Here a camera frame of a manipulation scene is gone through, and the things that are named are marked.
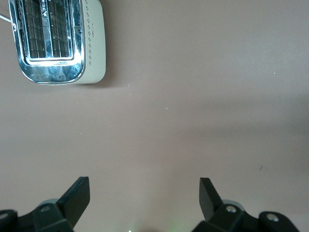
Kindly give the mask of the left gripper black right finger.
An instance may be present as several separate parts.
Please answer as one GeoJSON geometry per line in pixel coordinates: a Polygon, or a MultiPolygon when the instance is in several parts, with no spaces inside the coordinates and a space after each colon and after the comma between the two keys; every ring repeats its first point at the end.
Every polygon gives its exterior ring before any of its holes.
{"type": "Polygon", "coordinates": [[[222,200],[209,178],[199,181],[199,204],[204,216],[194,232],[297,232],[285,215],[264,211],[258,218],[249,215],[241,204],[222,200]]]}

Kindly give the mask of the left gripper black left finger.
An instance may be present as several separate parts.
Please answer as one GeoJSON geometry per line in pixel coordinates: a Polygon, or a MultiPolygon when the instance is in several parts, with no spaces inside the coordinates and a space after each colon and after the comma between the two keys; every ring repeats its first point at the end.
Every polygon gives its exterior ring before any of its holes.
{"type": "Polygon", "coordinates": [[[90,202],[89,178],[79,177],[59,199],[49,199],[19,216],[13,209],[0,211],[2,232],[72,232],[90,202]]]}

